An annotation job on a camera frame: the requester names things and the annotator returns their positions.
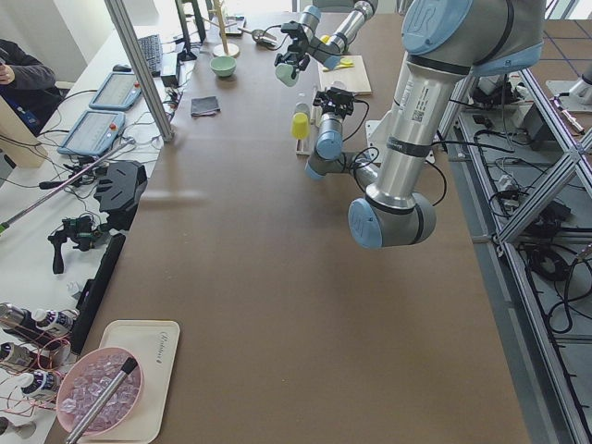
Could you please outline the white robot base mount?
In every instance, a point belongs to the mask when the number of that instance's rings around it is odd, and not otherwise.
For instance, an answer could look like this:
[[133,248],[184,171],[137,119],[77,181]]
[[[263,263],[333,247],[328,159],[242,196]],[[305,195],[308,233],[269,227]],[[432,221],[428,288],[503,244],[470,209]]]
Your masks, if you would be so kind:
[[395,120],[395,117],[387,113],[380,120],[366,120],[364,123],[367,146],[378,150],[374,161],[377,165],[381,165],[390,152],[389,143],[403,147],[409,145],[401,136],[394,134]]

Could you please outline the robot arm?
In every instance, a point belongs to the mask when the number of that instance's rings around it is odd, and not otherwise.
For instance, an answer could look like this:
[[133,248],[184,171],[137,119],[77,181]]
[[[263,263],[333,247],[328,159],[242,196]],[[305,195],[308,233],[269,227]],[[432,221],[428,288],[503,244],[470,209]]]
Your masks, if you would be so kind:
[[333,70],[362,26],[376,13],[377,1],[357,1],[353,11],[340,23],[324,43],[315,33],[322,17],[316,6],[307,6],[297,20],[281,25],[280,31],[291,38],[285,54],[276,57],[276,75],[284,83],[297,80],[314,59],[324,68]]
[[533,66],[542,52],[542,1],[413,1],[401,29],[401,65],[380,166],[342,154],[337,127],[322,120],[306,171],[321,179],[350,167],[364,197],[349,207],[352,237],[369,249],[412,245],[434,230],[433,205],[414,187],[456,83]]

